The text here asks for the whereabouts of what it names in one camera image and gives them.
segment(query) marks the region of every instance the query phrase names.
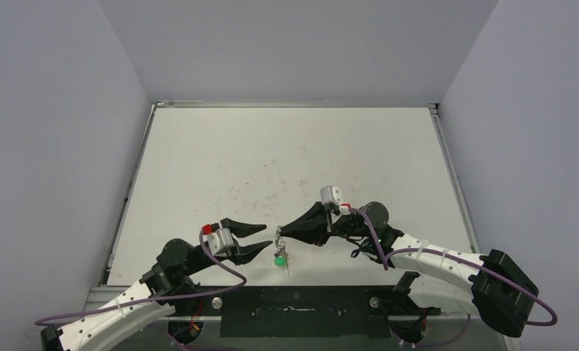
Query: white wall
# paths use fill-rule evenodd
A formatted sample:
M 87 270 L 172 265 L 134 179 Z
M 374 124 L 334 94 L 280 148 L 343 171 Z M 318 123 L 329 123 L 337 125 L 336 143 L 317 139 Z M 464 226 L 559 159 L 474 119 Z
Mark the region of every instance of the white wall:
M 440 113 L 481 248 L 560 316 L 524 349 L 579 350 L 579 1 L 499 1 Z
M 97 284 L 148 113 L 95 1 L 0 0 L 0 350 Z
M 439 102 L 496 0 L 100 0 L 153 100 Z

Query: purple cable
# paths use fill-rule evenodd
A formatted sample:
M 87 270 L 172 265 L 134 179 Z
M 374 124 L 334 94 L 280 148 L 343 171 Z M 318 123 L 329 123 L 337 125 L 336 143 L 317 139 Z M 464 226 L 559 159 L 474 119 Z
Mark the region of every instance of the purple cable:
M 376 229 L 374 228 L 374 224 L 371 223 L 371 219 L 369 219 L 367 213 L 361 210 L 360 208 L 349 207 L 348 211 L 355 212 L 363 217 L 363 219 L 365 220 L 365 224 L 367 224 L 367 227 L 369 228 L 371 237 L 374 239 L 374 244 L 376 245 L 376 250 L 378 250 L 378 255 L 380 257 L 380 260 L 382 261 L 382 265 L 385 267 L 385 271 L 388 271 L 388 259 L 385 260 L 385 252 L 384 250 L 382 250 L 382 245 L 380 245 L 378 235 L 376 234 Z
M 440 346 L 446 346 L 448 344 L 452 344 L 456 341 L 458 341 L 462 336 L 464 336 L 464 334 L 466 334 L 466 332 L 468 332 L 468 330 L 470 329 L 470 314 L 468 315 L 468 317 L 466 318 L 466 325 L 464 326 L 464 329 L 462 329 L 462 331 L 460 331 L 458 333 L 458 335 L 452 337 L 451 339 L 447 340 L 447 341 L 439 341 L 439 342 L 432 342 L 430 344 L 415 344 L 415 348 L 420 348 L 420 347 L 440 347 Z M 399 337 L 399 335 L 397 335 L 397 333 L 395 333 L 395 331 L 393 331 L 393 335 L 401 340 L 401 338 Z M 409 345 L 412 346 L 412 343 L 409 343 L 407 341 L 404 341 L 405 345 Z
M 182 328 L 182 329 L 178 329 L 175 333 L 173 333 L 173 337 L 175 338 L 176 336 L 182 334 L 183 332 L 185 332 L 185 331 L 190 331 L 190 330 L 191 330 L 191 326 L 190 326 L 190 325 L 187 326 L 187 327 L 184 327 L 184 328 Z
M 238 289 L 239 287 L 244 286 L 246 284 L 246 277 L 243 276 L 242 274 L 238 273 L 237 271 L 234 271 L 233 269 L 227 267 L 226 265 L 221 263 L 219 260 L 217 260 L 216 257 L 214 257 L 214 255 L 212 254 L 212 252 L 210 252 L 210 249 L 205 245 L 205 242 L 203 241 L 203 236 L 204 236 L 203 232 L 200 232 L 199 233 L 199 244 L 201 245 L 201 248 L 203 249 L 203 252 L 205 253 L 205 255 L 208 256 L 208 258 L 213 263 L 215 263 L 217 266 L 219 266 L 220 268 L 223 268 L 228 273 L 231 273 L 232 275 L 237 276 L 238 278 L 242 279 L 242 282 L 240 282 L 236 285 L 233 285 L 231 287 L 224 287 L 222 289 L 218 289 L 218 290 L 214 290 L 214 291 L 196 292 L 195 294 L 188 294 L 188 295 L 159 296 L 157 298 L 142 298 L 140 300 L 124 302 L 124 303 L 120 304 L 119 306 L 128 307 L 128 306 L 136 305 L 138 303 L 145 303 L 145 302 L 172 301 L 172 300 L 182 300 L 185 298 L 202 298 L 204 296 L 228 293 L 229 291 L 232 291 L 232 290 Z M 117 307 L 117 306 L 109 306 L 109 307 L 105 307 L 103 309 L 95 309 L 93 311 L 56 314 L 54 316 L 40 318 L 39 320 L 36 320 L 34 322 L 34 324 L 42 326 L 42 327 L 48 327 L 49 325 L 52 324 L 49 322 L 54 322 L 55 320 L 62 320 L 65 318 L 85 317 L 85 316 L 90 316 L 92 314 L 98 314 L 98 313 L 113 311 L 113 310 L 118 309 L 118 308 L 119 307 Z
M 388 260 L 391 256 L 393 256 L 394 254 L 403 254 L 404 252 L 417 252 L 419 251 L 419 249 L 415 249 L 415 248 L 411 248 L 411 249 L 399 249 L 399 250 L 395 250 L 389 254 L 386 255 L 386 259 Z M 426 252 L 428 254 L 437 254 L 439 256 L 443 255 L 443 252 L 438 251 L 438 250 L 433 250 L 433 249 L 423 249 L 423 252 Z M 546 311 L 548 311 L 548 313 L 550 314 L 550 316 L 552 316 L 552 320 L 549 320 L 547 322 L 535 322 L 535 321 L 529 321 L 526 322 L 527 325 L 536 325 L 536 326 L 540 326 L 540 327 L 550 327 L 552 325 L 555 325 L 556 322 L 559 320 L 559 318 L 556 316 L 556 312 L 552 309 L 552 307 L 548 306 L 547 303 L 541 301 L 537 296 L 531 294 L 529 291 L 527 291 L 526 289 L 524 289 L 523 287 L 521 287 L 520 285 L 512 282 L 511 280 L 507 279 L 506 277 L 498 274 L 495 271 L 492 271 L 491 269 L 488 269 L 486 267 L 483 267 L 482 265 L 478 265 L 476 263 L 470 262 L 468 260 L 465 260 L 463 258 L 460 257 L 456 257 L 453 256 L 451 254 L 444 254 L 444 256 L 450 260 L 454 260 L 457 263 L 461 263 L 463 265 L 467 265 L 469 267 L 473 267 L 474 269 L 478 269 L 479 271 L 482 271 L 486 274 L 489 274 L 491 276 L 493 276 L 494 278 L 507 283 L 507 285 L 511 286 L 512 288 L 516 289 L 517 291 L 519 291 L 520 293 L 523 293 L 527 298 L 530 298 L 531 300 L 533 300 L 533 302 L 537 303 L 538 305 L 540 305 L 541 307 L 543 307 Z

